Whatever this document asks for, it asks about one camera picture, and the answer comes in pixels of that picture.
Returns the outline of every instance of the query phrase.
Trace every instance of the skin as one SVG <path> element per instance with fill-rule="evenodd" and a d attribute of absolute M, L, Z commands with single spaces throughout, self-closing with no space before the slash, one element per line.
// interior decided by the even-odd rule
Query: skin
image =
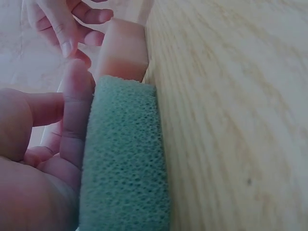
<path fill-rule="evenodd" d="M 30 25 L 65 58 L 82 59 L 91 66 L 89 57 L 78 50 L 78 43 L 101 46 L 102 32 L 90 29 L 83 24 L 103 24 L 111 19 L 113 11 L 92 9 L 82 0 L 25 0 Z"/>
<path fill-rule="evenodd" d="M 95 83 L 69 63 L 63 93 L 0 90 L 0 230 L 74 231 L 87 122 Z M 41 147 L 31 130 L 53 124 Z"/>

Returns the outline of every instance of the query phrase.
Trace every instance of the wooden surface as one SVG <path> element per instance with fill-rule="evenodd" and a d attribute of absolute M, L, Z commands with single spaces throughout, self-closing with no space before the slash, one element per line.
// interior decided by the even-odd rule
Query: wooden surface
<path fill-rule="evenodd" d="M 308 230 L 308 1 L 155 0 L 176 231 Z"/>

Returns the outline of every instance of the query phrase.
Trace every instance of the sponge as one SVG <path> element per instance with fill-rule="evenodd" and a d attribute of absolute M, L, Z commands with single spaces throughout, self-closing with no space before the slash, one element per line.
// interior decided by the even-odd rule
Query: sponge
<path fill-rule="evenodd" d="M 155 87 L 103 76 L 88 123 L 80 231 L 167 231 L 169 216 Z"/>

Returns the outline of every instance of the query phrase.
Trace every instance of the orange sponge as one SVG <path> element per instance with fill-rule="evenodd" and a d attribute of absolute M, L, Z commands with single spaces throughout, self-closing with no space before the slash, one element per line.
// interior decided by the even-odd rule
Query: orange sponge
<path fill-rule="evenodd" d="M 95 77 L 142 82 L 149 65 L 144 26 L 112 18 L 101 47 Z"/>

